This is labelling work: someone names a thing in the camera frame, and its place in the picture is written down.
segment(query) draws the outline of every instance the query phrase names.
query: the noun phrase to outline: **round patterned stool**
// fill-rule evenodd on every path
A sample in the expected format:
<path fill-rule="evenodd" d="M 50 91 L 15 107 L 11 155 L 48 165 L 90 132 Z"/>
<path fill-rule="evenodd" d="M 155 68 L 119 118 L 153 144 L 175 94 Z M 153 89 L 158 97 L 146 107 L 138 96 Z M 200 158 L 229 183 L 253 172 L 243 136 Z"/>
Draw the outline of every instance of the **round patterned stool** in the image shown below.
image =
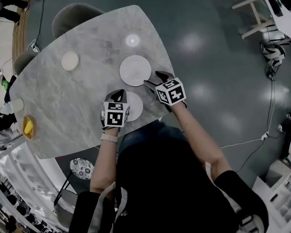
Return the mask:
<path fill-rule="evenodd" d="M 94 165 L 81 157 L 70 161 L 70 169 L 75 176 L 83 180 L 90 180 L 94 171 Z"/>

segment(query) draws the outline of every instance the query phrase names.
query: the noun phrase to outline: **white wrist strap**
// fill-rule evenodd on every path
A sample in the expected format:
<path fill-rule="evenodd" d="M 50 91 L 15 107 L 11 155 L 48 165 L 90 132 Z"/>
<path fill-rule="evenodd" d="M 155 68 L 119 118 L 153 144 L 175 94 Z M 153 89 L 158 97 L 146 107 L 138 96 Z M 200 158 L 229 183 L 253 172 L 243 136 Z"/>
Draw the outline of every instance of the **white wrist strap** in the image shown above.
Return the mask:
<path fill-rule="evenodd" d="M 117 136 L 113 136 L 113 135 L 109 135 L 109 134 L 105 134 L 105 133 L 102 133 L 101 135 L 101 140 L 107 140 L 109 142 L 115 142 L 117 143 Z"/>

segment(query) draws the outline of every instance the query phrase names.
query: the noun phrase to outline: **white ceramic plate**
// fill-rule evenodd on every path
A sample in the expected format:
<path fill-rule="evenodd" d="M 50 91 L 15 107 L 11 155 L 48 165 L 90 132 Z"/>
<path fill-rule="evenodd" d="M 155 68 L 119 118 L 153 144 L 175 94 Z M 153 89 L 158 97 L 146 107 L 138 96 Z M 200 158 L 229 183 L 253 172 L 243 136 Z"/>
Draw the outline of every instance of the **white ceramic plate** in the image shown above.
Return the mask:
<path fill-rule="evenodd" d="M 79 57 L 75 52 L 68 52 L 62 58 L 62 66 L 66 71 L 72 71 L 79 64 Z"/>
<path fill-rule="evenodd" d="M 142 111 L 144 110 L 144 104 L 142 103 L 141 98 L 137 94 L 130 91 L 128 91 L 126 94 L 127 103 L 130 106 L 129 117 L 127 121 L 132 122 L 141 116 Z"/>
<path fill-rule="evenodd" d="M 139 55 L 127 57 L 120 66 L 121 79 L 128 85 L 140 86 L 151 76 L 151 65 Z"/>

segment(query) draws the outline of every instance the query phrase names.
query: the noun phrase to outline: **gray marble tabletop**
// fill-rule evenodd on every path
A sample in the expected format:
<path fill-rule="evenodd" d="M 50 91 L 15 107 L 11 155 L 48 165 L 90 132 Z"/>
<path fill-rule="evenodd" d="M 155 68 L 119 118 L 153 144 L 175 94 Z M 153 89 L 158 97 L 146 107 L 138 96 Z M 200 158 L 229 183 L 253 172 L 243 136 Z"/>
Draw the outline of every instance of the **gray marble tabletop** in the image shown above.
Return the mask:
<path fill-rule="evenodd" d="M 126 38 L 136 34 L 136 47 Z M 80 63 L 65 71 L 61 60 L 73 51 Z M 117 9 L 68 31 L 54 40 L 22 71 L 10 89 L 12 100 L 24 100 L 24 110 L 16 113 L 22 127 L 23 117 L 31 115 L 37 122 L 37 134 L 27 140 L 41 159 L 76 153 L 100 144 L 100 112 L 105 96 L 117 89 L 139 95 L 144 104 L 142 115 L 127 122 L 120 135 L 130 133 L 167 114 L 163 105 L 144 86 L 132 87 L 120 78 L 119 67 L 130 55 L 145 57 L 151 64 L 151 80 L 159 79 L 156 70 L 171 73 L 166 49 L 152 23 L 133 5 Z"/>

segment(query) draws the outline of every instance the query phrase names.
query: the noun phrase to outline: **cup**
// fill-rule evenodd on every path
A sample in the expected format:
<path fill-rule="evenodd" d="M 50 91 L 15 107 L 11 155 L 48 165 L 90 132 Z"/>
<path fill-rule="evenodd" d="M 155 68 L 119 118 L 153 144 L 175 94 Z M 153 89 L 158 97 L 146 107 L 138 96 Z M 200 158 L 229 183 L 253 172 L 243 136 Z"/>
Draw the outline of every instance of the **cup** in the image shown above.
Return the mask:
<path fill-rule="evenodd" d="M 16 99 L 10 102 L 13 113 L 21 111 L 24 109 L 24 101 L 23 99 Z"/>

